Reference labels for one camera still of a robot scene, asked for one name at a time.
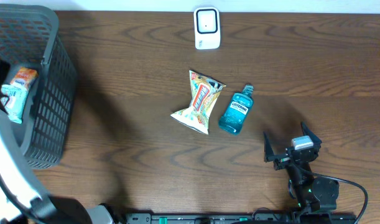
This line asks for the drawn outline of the teal white wipes pack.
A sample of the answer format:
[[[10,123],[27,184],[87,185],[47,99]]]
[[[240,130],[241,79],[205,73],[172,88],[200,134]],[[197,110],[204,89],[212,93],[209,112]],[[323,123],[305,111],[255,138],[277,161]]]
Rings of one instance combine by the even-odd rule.
[[[1,103],[12,122],[21,124],[22,115],[29,91],[25,87],[3,85],[1,87]]]

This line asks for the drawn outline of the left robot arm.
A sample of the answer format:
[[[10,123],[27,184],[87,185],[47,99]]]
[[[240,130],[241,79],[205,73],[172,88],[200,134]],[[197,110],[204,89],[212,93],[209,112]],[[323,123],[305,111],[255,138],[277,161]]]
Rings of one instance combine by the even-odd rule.
[[[1,103],[3,79],[10,65],[0,60],[0,223],[91,223],[86,209],[72,198],[54,197],[27,165]]]

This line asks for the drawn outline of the orange small box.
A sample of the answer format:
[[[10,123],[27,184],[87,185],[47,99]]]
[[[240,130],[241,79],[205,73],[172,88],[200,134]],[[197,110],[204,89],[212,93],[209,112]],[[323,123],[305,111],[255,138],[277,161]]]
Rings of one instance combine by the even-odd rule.
[[[30,90],[33,82],[35,82],[38,76],[39,74],[36,70],[21,67],[10,81],[10,84],[19,88]]]

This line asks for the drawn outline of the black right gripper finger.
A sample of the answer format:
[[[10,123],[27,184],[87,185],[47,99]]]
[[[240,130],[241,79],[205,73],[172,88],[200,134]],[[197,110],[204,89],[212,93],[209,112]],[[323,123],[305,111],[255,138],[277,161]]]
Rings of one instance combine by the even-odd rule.
[[[321,145],[322,141],[320,138],[318,138],[308,127],[307,125],[302,121],[300,123],[301,128],[302,128],[302,133],[304,136],[308,136],[314,145]]]
[[[264,135],[264,162],[271,162],[275,159],[275,154],[270,144],[270,140],[265,132]]]

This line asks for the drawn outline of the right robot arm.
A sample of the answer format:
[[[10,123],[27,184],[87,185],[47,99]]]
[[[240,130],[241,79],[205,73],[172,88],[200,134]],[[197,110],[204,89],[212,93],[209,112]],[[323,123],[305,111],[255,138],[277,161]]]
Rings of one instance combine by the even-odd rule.
[[[291,140],[282,154],[275,154],[269,138],[264,135],[264,161],[272,162],[275,170],[285,169],[290,188],[294,191],[299,207],[306,213],[323,213],[336,209],[339,183],[312,174],[310,163],[321,148],[318,138],[305,123],[301,123],[303,135]]]

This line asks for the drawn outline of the yellow snack bag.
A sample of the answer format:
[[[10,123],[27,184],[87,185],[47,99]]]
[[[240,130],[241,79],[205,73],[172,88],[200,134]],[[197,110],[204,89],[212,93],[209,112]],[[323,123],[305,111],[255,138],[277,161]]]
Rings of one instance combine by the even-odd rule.
[[[186,127],[208,135],[211,112],[226,85],[193,70],[189,71],[189,78],[192,100],[188,108],[178,110],[170,116]]]

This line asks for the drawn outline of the blue mouthwash bottle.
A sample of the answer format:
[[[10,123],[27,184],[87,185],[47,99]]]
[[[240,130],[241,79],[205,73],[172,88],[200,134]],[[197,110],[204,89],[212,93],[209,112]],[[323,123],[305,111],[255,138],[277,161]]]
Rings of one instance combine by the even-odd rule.
[[[221,129],[230,134],[239,134],[241,132],[244,121],[254,104],[253,91],[254,87],[247,84],[242,92],[236,92],[233,95],[226,111],[218,122]]]

